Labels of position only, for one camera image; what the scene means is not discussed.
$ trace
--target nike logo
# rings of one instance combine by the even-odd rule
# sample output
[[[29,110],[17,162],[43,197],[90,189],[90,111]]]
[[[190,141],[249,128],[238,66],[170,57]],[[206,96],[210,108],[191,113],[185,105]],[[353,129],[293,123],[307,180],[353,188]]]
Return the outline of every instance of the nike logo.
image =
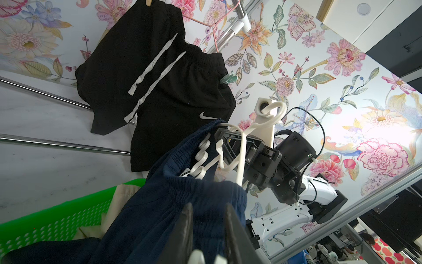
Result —
[[[200,119],[221,119],[221,118],[215,118],[215,117],[206,117],[206,116],[204,116],[204,113],[205,113],[205,112],[202,112],[202,113],[199,115],[199,118],[200,118]]]

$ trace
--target beige cloth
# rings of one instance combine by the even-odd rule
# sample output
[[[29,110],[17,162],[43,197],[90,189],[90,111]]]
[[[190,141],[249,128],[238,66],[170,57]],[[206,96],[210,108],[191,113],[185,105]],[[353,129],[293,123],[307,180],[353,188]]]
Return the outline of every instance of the beige cloth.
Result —
[[[101,225],[78,227],[72,240],[83,239],[87,237],[103,238],[104,234],[119,215],[124,205],[139,189],[140,187],[136,185],[117,185],[107,214],[101,214]]]

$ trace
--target round ceiling light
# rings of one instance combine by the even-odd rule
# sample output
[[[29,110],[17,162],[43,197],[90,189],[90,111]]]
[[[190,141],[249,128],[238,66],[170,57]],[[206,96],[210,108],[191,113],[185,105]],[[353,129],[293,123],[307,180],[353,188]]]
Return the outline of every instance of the round ceiling light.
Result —
[[[361,16],[366,16],[370,13],[371,7],[367,3],[362,3],[357,6],[357,12]]]

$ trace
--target white marble surface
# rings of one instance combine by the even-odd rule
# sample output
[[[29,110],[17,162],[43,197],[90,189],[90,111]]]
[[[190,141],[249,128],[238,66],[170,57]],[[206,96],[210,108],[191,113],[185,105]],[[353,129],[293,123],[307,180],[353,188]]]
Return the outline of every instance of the white marble surface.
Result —
[[[7,71],[0,76],[83,102],[76,87]],[[90,133],[93,113],[0,84],[0,133],[130,150],[133,126]],[[146,177],[130,157],[0,142],[0,223]]]

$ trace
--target floral wallpaper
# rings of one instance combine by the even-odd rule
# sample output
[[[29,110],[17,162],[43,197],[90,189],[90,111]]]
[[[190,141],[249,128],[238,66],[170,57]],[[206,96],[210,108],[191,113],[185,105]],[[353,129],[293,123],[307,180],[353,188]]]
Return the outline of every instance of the floral wallpaper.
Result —
[[[4,0],[0,5],[0,68],[75,87],[77,67],[135,1]],[[207,24],[217,22],[233,7],[226,0],[165,2]],[[235,16],[232,12],[218,24],[217,39]],[[210,27],[183,20],[188,43],[204,52],[214,45]]]
[[[414,88],[291,1],[264,0],[249,18],[252,29],[222,50],[238,77],[230,84],[237,103],[230,123],[250,126],[259,97],[312,113],[326,141],[306,174],[321,173],[341,191],[349,199],[342,210],[421,160],[422,104]],[[302,110],[275,127],[300,133],[316,152],[322,147],[321,128]],[[245,215],[285,206],[271,190],[252,186]],[[302,223],[273,235],[264,243],[269,257],[317,227]]]

